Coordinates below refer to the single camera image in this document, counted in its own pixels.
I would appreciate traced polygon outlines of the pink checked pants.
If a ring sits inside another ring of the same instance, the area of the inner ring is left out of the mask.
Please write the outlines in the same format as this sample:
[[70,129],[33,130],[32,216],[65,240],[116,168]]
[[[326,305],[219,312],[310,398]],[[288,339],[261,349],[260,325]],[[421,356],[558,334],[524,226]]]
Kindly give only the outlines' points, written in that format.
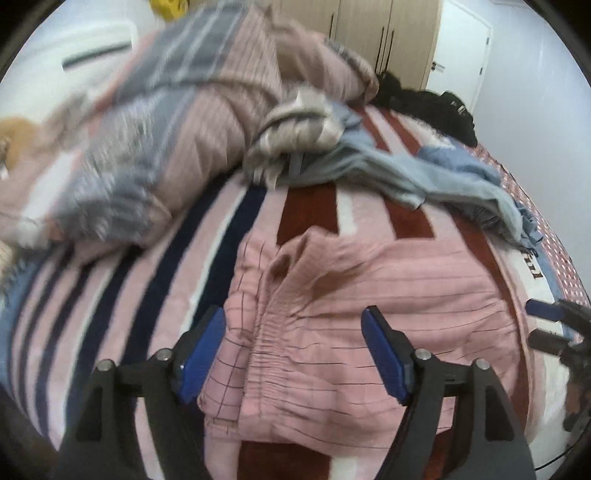
[[207,433],[328,455],[387,449],[403,409],[363,340],[361,316],[373,305],[414,346],[460,364],[484,358],[514,391],[516,322],[463,242],[312,227],[276,246],[252,231],[238,249],[225,335],[198,398]]

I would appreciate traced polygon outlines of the darker blue garment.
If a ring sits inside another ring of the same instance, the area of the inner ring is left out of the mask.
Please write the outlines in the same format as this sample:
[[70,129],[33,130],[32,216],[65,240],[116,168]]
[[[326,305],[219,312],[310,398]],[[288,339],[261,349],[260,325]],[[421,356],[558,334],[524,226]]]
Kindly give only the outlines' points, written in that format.
[[543,239],[531,212],[502,188],[499,172],[456,145],[425,146],[417,154],[443,175],[434,181],[431,197],[449,203],[462,214],[508,243],[534,251]]

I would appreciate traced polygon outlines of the pink fleece bed blanket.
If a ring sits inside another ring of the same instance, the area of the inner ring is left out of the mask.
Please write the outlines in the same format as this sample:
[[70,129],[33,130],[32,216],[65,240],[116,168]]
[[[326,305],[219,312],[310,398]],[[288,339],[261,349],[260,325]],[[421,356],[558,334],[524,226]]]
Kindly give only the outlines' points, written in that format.
[[515,408],[531,437],[564,435],[552,424],[562,410],[568,373],[542,354],[519,359],[535,326],[530,298],[589,297],[564,246],[539,219],[538,253],[513,249],[456,211],[424,205],[410,211],[375,193],[335,184],[267,191],[239,174],[214,181],[170,231],[148,249],[131,247],[88,264],[60,248],[18,269],[2,311],[1,384],[9,439],[22,440],[31,462],[52,461],[83,384],[98,359],[144,359],[172,345],[212,305],[228,296],[242,240],[263,234],[271,253],[311,227],[362,239],[374,228],[386,240],[459,250],[483,272],[494,300],[512,316],[467,326],[421,324],[419,332],[457,360],[482,353],[514,386]]

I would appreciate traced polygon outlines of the light blue garment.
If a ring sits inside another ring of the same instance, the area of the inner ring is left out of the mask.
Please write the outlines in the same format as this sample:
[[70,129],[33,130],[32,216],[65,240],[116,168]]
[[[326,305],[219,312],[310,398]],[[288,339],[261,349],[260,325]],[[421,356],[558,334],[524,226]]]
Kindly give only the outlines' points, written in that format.
[[310,186],[348,180],[380,191],[413,210],[431,197],[434,181],[443,175],[408,153],[393,154],[377,147],[360,115],[344,104],[332,102],[345,125],[345,133],[334,149],[304,156],[304,171],[294,179],[284,178],[278,186]]

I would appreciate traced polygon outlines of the black garment on bed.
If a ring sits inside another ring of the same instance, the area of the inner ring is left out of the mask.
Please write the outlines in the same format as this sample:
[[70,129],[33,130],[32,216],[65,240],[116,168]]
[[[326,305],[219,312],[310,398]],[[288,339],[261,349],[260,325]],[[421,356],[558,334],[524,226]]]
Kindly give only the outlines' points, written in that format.
[[372,101],[374,105],[422,120],[470,148],[478,146],[474,117],[452,92],[436,94],[403,88],[401,81],[389,71],[379,74],[378,80],[380,86]]

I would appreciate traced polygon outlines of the white door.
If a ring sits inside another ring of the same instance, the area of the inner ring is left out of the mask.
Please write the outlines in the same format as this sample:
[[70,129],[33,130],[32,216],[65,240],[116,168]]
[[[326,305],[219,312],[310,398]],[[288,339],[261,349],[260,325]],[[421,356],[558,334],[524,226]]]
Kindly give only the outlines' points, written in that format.
[[444,1],[426,89],[451,92],[473,112],[488,64],[492,27],[456,1]]

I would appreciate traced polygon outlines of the grey white patterned garment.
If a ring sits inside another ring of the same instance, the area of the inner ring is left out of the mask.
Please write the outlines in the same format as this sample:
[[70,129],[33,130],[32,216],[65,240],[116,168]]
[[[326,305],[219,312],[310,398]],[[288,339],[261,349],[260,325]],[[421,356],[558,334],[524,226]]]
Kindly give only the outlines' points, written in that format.
[[305,155],[328,153],[344,133],[345,125],[324,93],[295,85],[267,114],[243,157],[242,170],[252,183],[276,188],[284,178],[303,173]]

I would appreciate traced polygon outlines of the orange plush toy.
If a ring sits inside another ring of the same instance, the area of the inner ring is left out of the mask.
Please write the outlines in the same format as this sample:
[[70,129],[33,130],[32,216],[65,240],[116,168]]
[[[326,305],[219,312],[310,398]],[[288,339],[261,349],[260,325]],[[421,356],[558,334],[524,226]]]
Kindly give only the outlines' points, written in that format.
[[38,125],[23,117],[7,117],[0,121],[1,162],[12,170],[23,151],[34,141]]

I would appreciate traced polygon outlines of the beige wooden wardrobe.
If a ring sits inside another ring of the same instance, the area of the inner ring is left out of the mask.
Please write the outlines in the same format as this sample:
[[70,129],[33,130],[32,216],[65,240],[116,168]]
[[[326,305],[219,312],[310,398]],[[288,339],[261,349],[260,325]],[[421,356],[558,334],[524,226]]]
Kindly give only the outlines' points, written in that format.
[[270,6],[359,53],[403,87],[426,87],[439,35],[441,0],[277,0]]

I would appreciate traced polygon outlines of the pink grey striped duvet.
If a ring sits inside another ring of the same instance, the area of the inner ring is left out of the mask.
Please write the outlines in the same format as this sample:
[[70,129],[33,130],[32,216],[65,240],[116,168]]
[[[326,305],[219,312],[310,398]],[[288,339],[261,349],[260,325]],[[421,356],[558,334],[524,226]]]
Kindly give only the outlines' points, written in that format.
[[147,36],[21,145],[1,183],[2,241],[153,243],[301,83],[339,102],[378,90],[363,57],[270,9],[200,7]]

